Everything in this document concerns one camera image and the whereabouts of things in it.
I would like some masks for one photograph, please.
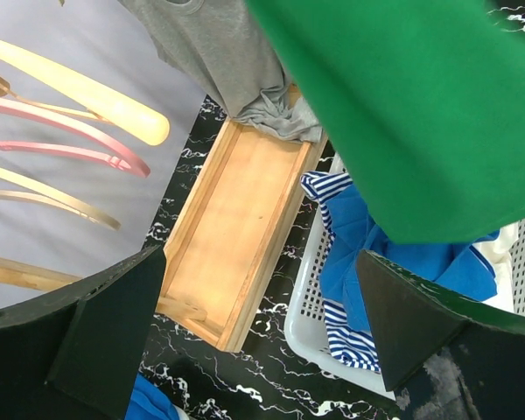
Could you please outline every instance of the white cloth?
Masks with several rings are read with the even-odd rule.
[[[519,224],[512,223],[500,229],[495,241],[475,243],[474,247],[492,265],[496,274],[498,293],[485,304],[507,312],[514,312],[513,264],[510,249],[519,239]]]

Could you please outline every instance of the wooden box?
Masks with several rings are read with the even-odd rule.
[[[298,213],[300,176],[325,144],[224,123],[164,248],[160,296],[193,315],[162,313],[222,351],[241,350]]]

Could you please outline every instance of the blue cloth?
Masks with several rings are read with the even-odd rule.
[[[179,420],[179,414],[169,398],[139,374],[124,420]]]
[[[319,277],[331,354],[348,366],[379,371],[377,353],[355,269],[356,256],[370,249],[419,276],[483,301],[496,294],[494,269],[472,246],[460,244],[399,245],[375,223],[345,173],[307,172],[306,195],[316,200],[331,242]],[[499,232],[480,238],[492,241]]]

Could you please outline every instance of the blue and white striped cloth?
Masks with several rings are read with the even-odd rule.
[[[319,203],[323,224],[331,238],[325,250],[325,257],[331,249],[335,237],[331,230],[331,215],[326,202],[351,184],[352,179],[347,173],[329,174],[310,171],[301,178],[305,195]],[[324,297],[323,305],[331,356],[351,368],[362,368],[379,373],[379,361],[370,332],[354,331],[348,325],[347,313],[341,303]]]

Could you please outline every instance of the black marble countertop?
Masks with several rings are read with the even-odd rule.
[[[167,240],[224,119],[206,98],[145,246]],[[326,171],[332,160],[327,146],[319,169]],[[240,353],[219,352],[165,316],[155,316],[140,371],[197,420],[396,415],[393,402],[321,371],[285,341],[284,320],[314,211],[309,201],[301,206]]]

